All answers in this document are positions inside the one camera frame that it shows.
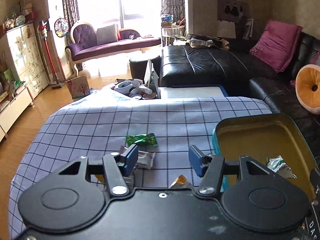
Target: orange slice cushion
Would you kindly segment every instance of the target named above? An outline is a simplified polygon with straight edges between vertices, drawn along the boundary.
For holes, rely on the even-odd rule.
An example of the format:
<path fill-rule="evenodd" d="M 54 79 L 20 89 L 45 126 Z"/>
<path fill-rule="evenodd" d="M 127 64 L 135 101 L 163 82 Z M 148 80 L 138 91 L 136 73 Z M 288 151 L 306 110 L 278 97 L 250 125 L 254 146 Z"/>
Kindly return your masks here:
<path fill-rule="evenodd" d="M 306 65 L 296 78 L 296 94 L 300 104 L 313 114 L 320 114 L 320 66 Z"/>

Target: purple chaise lounge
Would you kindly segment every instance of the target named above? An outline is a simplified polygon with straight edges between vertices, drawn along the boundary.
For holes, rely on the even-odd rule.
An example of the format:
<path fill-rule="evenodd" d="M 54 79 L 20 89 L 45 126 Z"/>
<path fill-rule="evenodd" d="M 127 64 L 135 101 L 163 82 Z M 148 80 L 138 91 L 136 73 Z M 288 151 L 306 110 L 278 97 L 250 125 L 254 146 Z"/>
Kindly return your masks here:
<path fill-rule="evenodd" d="M 85 62 L 89 59 L 106 57 L 118 53 L 127 53 L 141 50 L 143 53 L 147 48 L 159 46 L 160 38 L 139 38 L 140 34 L 132 29 L 121 29 L 121 39 L 103 45 L 97 43 L 97 33 L 91 24 L 86 22 L 76 23 L 70 30 L 72 44 L 66 46 L 69 60 L 74 70 L 73 77 L 78 76 L 77 63 Z"/>

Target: metal bolt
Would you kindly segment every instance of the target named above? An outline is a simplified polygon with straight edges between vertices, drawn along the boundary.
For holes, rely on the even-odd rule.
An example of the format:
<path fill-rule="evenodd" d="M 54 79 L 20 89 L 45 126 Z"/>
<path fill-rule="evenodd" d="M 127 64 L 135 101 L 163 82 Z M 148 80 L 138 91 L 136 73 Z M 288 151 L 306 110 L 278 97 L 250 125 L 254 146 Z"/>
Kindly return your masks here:
<path fill-rule="evenodd" d="M 211 195 L 215 192 L 215 189 L 213 187 L 202 187 L 199 192 L 204 195 Z"/>
<path fill-rule="evenodd" d="M 160 198 L 166 198 L 167 196 L 168 196 L 168 194 L 164 193 L 164 192 L 159 194 Z"/>
<path fill-rule="evenodd" d="M 112 188 L 112 193 L 115 195 L 123 195 L 128 192 L 128 189 L 125 186 L 115 186 Z"/>

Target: brown tray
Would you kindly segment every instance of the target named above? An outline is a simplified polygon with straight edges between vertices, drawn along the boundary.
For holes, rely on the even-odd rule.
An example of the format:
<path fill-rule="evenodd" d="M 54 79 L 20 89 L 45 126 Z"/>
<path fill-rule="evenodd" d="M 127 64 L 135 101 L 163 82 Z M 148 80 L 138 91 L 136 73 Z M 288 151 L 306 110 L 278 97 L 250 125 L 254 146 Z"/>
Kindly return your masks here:
<path fill-rule="evenodd" d="M 315 198 L 309 181 L 312 169 L 317 168 L 313 155 L 294 121 L 285 114 L 263 114 L 224 119 L 215 128 L 212 141 L 216 153 L 226 160 L 236 161 L 248 155 L 262 164 L 267 157 L 281 155 L 297 176 L 288 179 L 300 187 L 310 200 Z M 229 175 L 230 185 L 236 176 Z"/>

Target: wooden sofa leg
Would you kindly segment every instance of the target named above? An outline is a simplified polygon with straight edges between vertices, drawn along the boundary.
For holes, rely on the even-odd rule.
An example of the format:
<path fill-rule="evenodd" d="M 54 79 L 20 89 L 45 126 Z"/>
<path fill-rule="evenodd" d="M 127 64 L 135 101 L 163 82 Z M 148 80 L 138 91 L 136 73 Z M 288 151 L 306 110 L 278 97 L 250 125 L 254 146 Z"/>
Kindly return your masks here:
<path fill-rule="evenodd" d="M 66 52 L 67 52 L 68 55 L 69 55 L 69 61 L 70 61 L 70 64 L 71 64 L 71 68 L 72 68 L 72 70 L 73 70 L 73 75 L 72 75 L 72 77 L 73 77 L 73 78 L 76 78 L 76 77 L 78 76 L 78 74 L 79 74 L 79 71 L 78 71 L 78 69 L 77 69 L 76 64 L 75 64 L 75 63 L 73 62 L 73 60 L 72 60 L 71 50 L 70 50 L 70 49 L 66 49 Z"/>

